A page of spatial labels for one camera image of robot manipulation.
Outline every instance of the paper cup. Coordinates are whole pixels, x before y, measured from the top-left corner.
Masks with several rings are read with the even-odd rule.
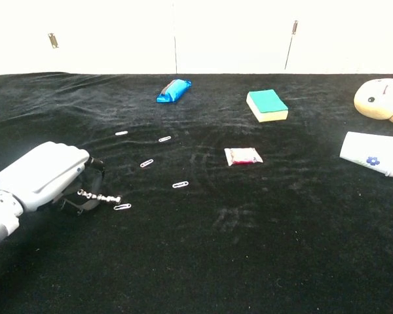
[[[393,136],[348,132],[339,157],[393,177]]]

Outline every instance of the blue package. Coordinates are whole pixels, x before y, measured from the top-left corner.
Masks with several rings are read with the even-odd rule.
[[[158,103],[173,103],[178,101],[180,97],[192,86],[189,80],[173,80],[157,97]]]

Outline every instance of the black cloth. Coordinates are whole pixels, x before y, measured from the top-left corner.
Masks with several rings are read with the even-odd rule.
[[[0,76],[0,170],[75,145],[132,204],[23,214],[0,244],[0,313],[393,313],[393,178],[339,157],[348,131],[393,135],[353,106],[381,77]],[[193,86],[156,103],[176,78]],[[264,89],[287,120],[257,122],[246,96]],[[227,147],[263,163],[229,167]]]

